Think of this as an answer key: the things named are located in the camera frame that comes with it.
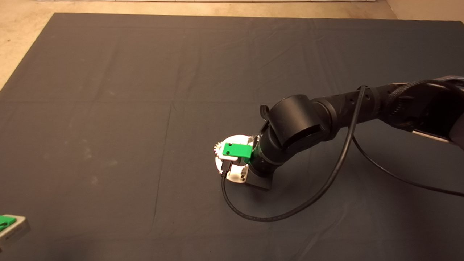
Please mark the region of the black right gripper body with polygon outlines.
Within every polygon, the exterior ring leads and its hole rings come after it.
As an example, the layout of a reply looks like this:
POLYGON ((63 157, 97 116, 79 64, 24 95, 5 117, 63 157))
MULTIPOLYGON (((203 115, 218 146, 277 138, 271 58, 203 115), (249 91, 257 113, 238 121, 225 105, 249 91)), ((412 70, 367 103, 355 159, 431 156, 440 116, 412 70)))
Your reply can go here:
POLYGON ((249 168, 245 185, 251 186, 253 188, 261 189, 264 191, 269 191, 272 189, 273 183, 273 173, 265 174, 264 176, 258 175, 254 172, 253 168, 249 168))

